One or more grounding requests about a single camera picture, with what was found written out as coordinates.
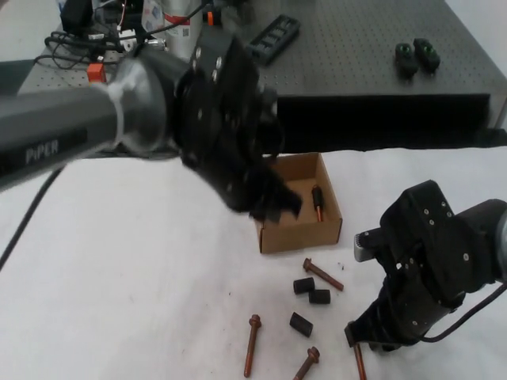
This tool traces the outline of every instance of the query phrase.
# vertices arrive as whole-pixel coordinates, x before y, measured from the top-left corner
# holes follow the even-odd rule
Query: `cardboard box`
[[[287,186],[301,196],[303,206],[297,219],[284,212],[278,224],[256,223],[261,253],[337,244],[343,219],[322,156],[319,153],[283,156],[276,160],[273,168]],[[322,222],[317,220],[311,195],[316,184],[324,196]]]

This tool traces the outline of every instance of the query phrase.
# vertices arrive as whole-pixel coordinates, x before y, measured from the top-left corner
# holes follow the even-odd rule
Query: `electrical wire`
[[[118,29],[121,30],[121,26],[124,24],[124,20],[125,20],[125,10],[127,9],[127,0],[124,1],[124,10],[123,12],[121,13],[121,20],[120,20],[120,23],[118,24]]]
[[[118,51],[119,53],[123,52],[124,49],[121,46],[110,46],[106,45],[104,40],[99,41],[84,41],[84,40],[73,40],[71,38],[66,38],[65,36],[60,37],[46,37],[44,40],[44,44],[49,47],[49,43],[54,42],[57,44],[65,44],[69,46],[73,46],[75,48],[86,48],[86,49],[100,49],[103,51]]]
[[[175,22],[174,24],[167,25],[167,26],[164,26],[163,28],[158,28],[158,29],[152,30],[150,32],[138,34],[138,35],[136,35],[136,37],[141,38],[141,39],[145,39],[145,38],[150,37],[152,34],[165,32],[166,30],[170,30],[172,28],[176,28],[177,26],[183,25],[185,22],[187,22],[192,17],[194,17],[196,14],[198,14],[201,10],[203,10],[204,7],[207,6],[210,2],[213,2],[213,0],[207,0],[206,2],[203,2],[200,6],[195,8],[188,16],[183,17],[182,19]],[[126,36],[126,37],[120,37],[120,38],[109,38],[109,40],[123,41],[123,40],[130,40],[131,38],[132,38],[131,36]]]
[[[493,293],[484,298],[480,303],[472,307],[468,310],[456,323],[454,323],[451,327],[445,330],[443,333],[437,336],[427,337],[423,336],[421,341],[426,343],[435,343],[440,340],[443,340],[445,337],[451,335],[455,332],[459,327],[461,327],[466,321],[476,315],[479,311],[488,306],[492,301],[497,299],[503,292],[507,291],[507,283],[503,283],[500,287],[498,287]]]
[[[51,187],[53,182],[55,182],[55,179],[58,178],[58,176],[61,174],[63,168],[55,170],[51,175],[46,179],[46,181],[42,184],[39,191],[35,195],[35,198],[33,198],[32,203],[30,204],[28,210],[25,212],[25,215],[23,216],[23,219],[19,223],[19,226],[17,227],[16,231],[14,232],[14,235],[11,237],[9,244],[7,245],[6,249],[3,251],[2,256],[0,256],[0,271],[3,269],[4,265],[6,264],[7,260],[10,257],[10,254],[13,252],[14,248],[16,247],[17,241],[25,231],[26,226],[29,224],[30,219],[33,216],[33,213],[39,206],[40,201],[44,198],[46,195],[46,192]]]
[[[53,59],[53,60],[54,59],[59,59],[59,60],[62,60],[62,61],[68,61],[68,62],[73,62],[74,63],[73,65],[70,65],[69,67],[59,66],[58,63],[56,63],[57,66],[59,66],[59,68],[62,69],[62,70],[71,70],[78,63],[85,63],[86,65],[89,65],[89,64],[93,63],[92,61],[84,60],[84,59],[81,59],[81,58],[67,57],[65,55],[56,55],[56,54],[39,55],[38,57],[36,57],[33,60],[33,63],[34,64],[38,63],[41,59]],[[104,62],[102,62],[102,64],[104,64],[106,66],[111,66],[111,65],[117,65],[118,62],[117,61],[104,61]]]
[[[48,46],[48,48],[51,49],[51,43],[56,43],[55,47],[52,48],[51,54],[46,55],[39,55],[33,60],[33,63],[38,63],[41,59],[52,59],[54,64],[60,69],[60,70],[71,70],[79,63],[84,64],[90,64],[94,61],[90,58],[91,56],[91,49],[98,48],[98,45],[94,43],[90,43],[88,41],[71,41],[69,40],[71,38],[70,34],[67,32],[60,32],[60,31],[54,31],[51,33],[51,37],[48,37],[45,39],[45,43]],[[67,45],[70,45],[74,48],[83,48],[82,52],[76,53],[76,50],[72,51]],[[67,55],[59,55],[57,54],[58,49],[62,47],[66,49],[69,53],[71,53],[74,56],[67,56]],[[113,47],[107,47],[108,50],[117,50]],[[69,66],[62,66],[58,61],[67,61],[72,62]],[[105,65],[116,65],[117,61],[108,61],[103,62]]]

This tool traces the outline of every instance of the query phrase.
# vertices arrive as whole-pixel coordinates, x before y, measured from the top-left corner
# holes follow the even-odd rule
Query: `rusty bolt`
[[[301,368],[298,370],[298,373],[295,374],[294,380],[303,380],[307,372],[310,370],[310,367],[313,366],[314,363],[318,363],[318,357],[320,356],[320,352],[315,347],[308,348],[308,357],[304,361]]]
[[[343,283],[335,280],[333,277],[325,273],[321,268],[316,267],[311,263],[311,259],[305,259],[303,263],[303,268],[305,271],[313,272],[315,275],[319,276],[321,279],[330,283],[333,287],[336,287],[339,291],[343,291]]]
[[[252,372],[252,362],[254,361],[254,350],[255,350],[255,341],[257,340],[257,330],[262,326],[261,317],[254,314],[249,320],[250,326],[252,329],[250,330],[250,339],[248,340],[248,348],[246,350],[246,361],[245,361],[245,372],[244,375],[246,378],[250,377],[250,372]]]
[[[354,354],[356,355],[357,370],[359,371],[359,379],[367,380],[366,371],[364,370],[363,354],[361,353],[361,347],[359,343],[354,345]]]

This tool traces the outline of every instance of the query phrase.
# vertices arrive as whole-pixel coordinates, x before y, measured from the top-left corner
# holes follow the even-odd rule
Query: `perforated metal table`
[[[365,149],[418,147],[416,142],[428,137],[424,147],[470,146],[477,129],[501,125],[507,80],[444,0],[255,0],[253,6],[256,22],[243,29],[245,40],[280,13],[302,23],[288,49],[261,68],[261,80],[281,96],[289,151],[362,149],[354,145],[358,136],[351,130],[364,127],[361,135],[373,132],[372,141],[381,140],[384,131],[397,134],[393,141],[366,144]],[[420,70],[408,82],[396,74],[394,48],[415,37],[430,40],[442,63],[435,75]],[[87,85],[83,70],[51,66],[35,66],[21,92]],[[398,113],[401,119],[393,116]],[[409,131],[405,117],[416,123]],[[341,127],[322,126],[329,118]],[[425,131],[426,124],[439,135],[445,131],[444,140],[435,140],[436,132]],[[319,128],[327,137],[311,142]],[[412,142],[404,143],[404,136]],[[335,144],[335,139],[345,142]]]

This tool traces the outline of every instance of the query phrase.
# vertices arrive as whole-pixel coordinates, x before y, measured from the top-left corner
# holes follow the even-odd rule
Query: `black nut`
[[[311,291],[308,293],[308,301],[317,305],[329,305],[331,303],[331,292],[327,289]]]
[[[314,329],[314,325],[311,322],[307,321],[297,313],[292,313],[289,325],[307,338],[310,337],[311,332]]]
[[[315,290],[315,281],[313,277],[308,277],[306,279],[297,279],[294,281],[294,293],[297,295],[301,295],[302,293],[307,293],[313,290]]]

